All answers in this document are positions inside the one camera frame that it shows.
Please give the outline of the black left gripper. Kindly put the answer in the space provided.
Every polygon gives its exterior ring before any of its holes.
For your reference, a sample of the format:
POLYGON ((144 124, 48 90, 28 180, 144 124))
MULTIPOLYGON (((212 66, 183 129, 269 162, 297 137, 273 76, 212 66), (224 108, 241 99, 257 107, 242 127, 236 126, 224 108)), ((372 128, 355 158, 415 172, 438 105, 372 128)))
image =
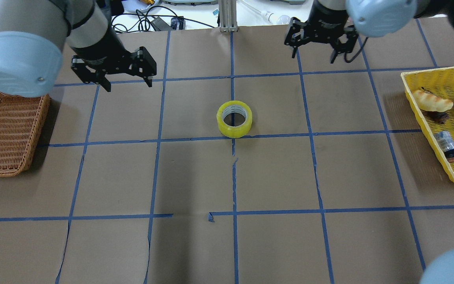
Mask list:
POLYGON ((106 75, 125 73, 139 76, 146 85, 153 86, 157 63, 146 47, 140 46, 135 52, 125 49, 115 31, 107 30, 102 38, 88 47, 74 47, 71 70, 83 83, 95 83, 106 92, 112 87, 106 75))

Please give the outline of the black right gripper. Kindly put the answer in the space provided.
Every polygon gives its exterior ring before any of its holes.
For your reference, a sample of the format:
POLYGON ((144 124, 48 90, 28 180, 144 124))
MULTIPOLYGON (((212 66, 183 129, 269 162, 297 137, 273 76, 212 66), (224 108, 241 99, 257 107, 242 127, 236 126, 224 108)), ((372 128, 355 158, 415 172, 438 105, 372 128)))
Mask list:
POLYGON ((284 38, 284 44, 292 47, 291 58, 296 58, 298 47, 323 43, 333 47, 329 58, 333 64, 342 52, 351 52, 359 38, 355 26, 347 26, 347 21, 346 4, 313 4, 306 21, 291 18, 284 38))

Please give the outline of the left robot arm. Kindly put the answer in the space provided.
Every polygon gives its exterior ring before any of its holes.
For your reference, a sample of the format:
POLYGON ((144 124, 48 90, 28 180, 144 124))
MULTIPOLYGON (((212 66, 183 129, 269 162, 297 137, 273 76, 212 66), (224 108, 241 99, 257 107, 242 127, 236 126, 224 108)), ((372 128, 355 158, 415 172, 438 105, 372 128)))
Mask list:
POLYGON ((110 25, 108 0, 0 0, 0 92, 41 97, 55 85, 63 48, 85 84, 107 92, 107 75, 138 76, 151 87, 157 73, 146 47, 130 52, 110 25))

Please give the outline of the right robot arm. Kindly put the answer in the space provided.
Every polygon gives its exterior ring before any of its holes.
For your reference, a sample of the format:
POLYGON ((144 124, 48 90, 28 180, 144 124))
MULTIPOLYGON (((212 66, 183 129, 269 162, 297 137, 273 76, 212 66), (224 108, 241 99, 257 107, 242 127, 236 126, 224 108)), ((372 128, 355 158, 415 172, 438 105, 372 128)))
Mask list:
POLYGON ((351 63, 359 52, 350 59, 360 36, 364 49, 369 38, 394 34, 412 19, 447 16, 454 29, 454 0, 314 0, 306 21, 291 18, 284 44, 292 48, 295 58, 298 48, 308 43, 322 43, 333 49, 330 63, 343 55, 351 63))

